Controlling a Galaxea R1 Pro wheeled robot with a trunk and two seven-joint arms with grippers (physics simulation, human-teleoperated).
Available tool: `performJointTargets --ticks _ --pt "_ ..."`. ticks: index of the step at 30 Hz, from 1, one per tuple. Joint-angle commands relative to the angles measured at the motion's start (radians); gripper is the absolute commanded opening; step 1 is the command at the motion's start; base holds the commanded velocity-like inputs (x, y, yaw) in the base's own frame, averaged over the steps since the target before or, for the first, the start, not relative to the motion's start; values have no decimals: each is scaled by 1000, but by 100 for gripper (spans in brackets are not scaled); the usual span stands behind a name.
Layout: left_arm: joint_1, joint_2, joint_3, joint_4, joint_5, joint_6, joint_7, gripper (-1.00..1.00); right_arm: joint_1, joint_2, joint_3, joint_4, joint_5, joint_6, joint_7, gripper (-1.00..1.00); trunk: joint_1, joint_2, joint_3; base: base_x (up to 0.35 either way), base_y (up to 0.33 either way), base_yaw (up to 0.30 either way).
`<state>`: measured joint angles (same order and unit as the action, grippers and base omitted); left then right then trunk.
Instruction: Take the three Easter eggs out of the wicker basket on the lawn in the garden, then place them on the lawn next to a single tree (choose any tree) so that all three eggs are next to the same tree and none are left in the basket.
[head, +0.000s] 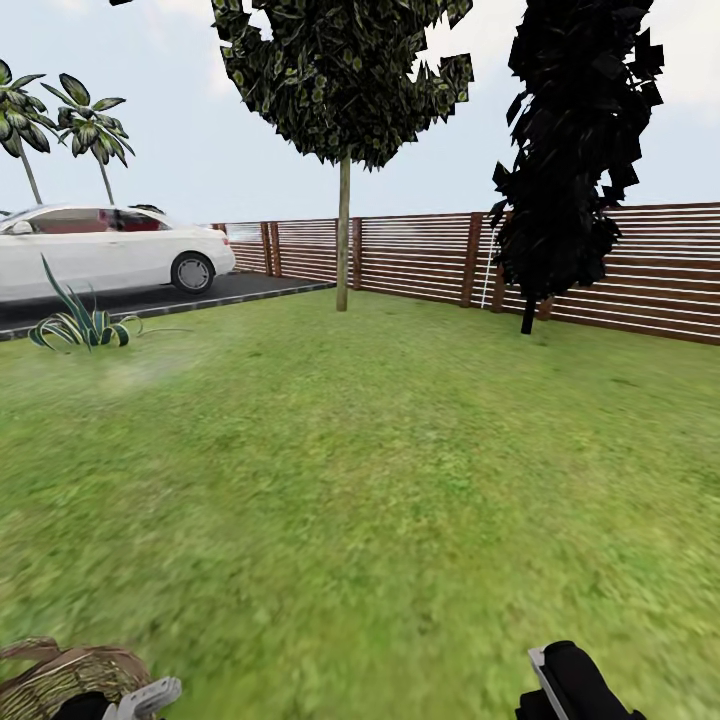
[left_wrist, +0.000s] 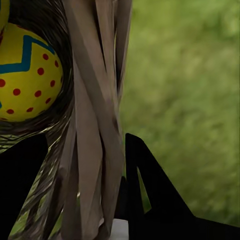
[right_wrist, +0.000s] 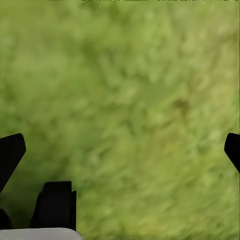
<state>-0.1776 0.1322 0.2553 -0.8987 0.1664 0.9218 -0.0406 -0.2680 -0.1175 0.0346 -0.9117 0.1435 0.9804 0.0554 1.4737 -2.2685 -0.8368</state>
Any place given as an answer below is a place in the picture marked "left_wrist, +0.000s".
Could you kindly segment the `wicker basket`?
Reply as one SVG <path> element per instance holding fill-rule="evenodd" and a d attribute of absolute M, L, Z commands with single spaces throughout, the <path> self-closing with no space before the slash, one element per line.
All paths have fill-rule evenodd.
<path fill-rule="evenodd" d="M 38 186 L 30 189 L 14 224 L 29 212 L 25 228 L 7 240 L 108 240 L 125 163 L 119 108 L 133 0 L 30 0 L 46 18 L 27 9 L 28 1 L 10 0 L 18 8 L 10 7 L 17 18 L 8 22 L 48 42 L 63 75 L 65 66 L 73 75 L 68 89 L 68 74 L 62 83 L 62 108 L 54 109 L 61 98 L 25 125 L 0 120 L 0 138 L 6 139 L 0 151 L 41 133 L 49 150 L 33 183 Z M 61 228 L 50 235 L 61 214 Z"/>

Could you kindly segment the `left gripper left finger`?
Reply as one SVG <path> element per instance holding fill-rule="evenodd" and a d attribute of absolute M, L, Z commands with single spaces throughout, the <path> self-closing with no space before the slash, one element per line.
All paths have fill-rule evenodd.
<path fill-rule="evenodd" d="M 0 240 L 7 240 L 49 152 L 44 132 L 0 152 Z"/>

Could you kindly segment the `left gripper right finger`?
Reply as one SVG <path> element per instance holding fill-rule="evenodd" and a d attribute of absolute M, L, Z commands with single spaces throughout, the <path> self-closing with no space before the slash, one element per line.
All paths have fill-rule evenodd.
<path fill-rule="evenodd" d="M 129 240 L 210 240 L 144 141 L 125 134 Z M 139 168 L 156 223 L 145 220 Z"/>

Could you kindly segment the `easter egg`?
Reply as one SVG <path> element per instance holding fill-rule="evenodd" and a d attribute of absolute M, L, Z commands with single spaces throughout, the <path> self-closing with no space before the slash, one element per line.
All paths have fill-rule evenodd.
<path fill-rule="evenodd" d="M 0 0 L 0 38 L 5 32 L 8 20 L 10 19 L 10 4 L 10 0 Z"/>
<path fill-rule="evenodd" d="M 31 30 L 7 22 L 0 37 L 0 121 L 22 122 L 58 98 L 63 67 L 52 46 Z"/>

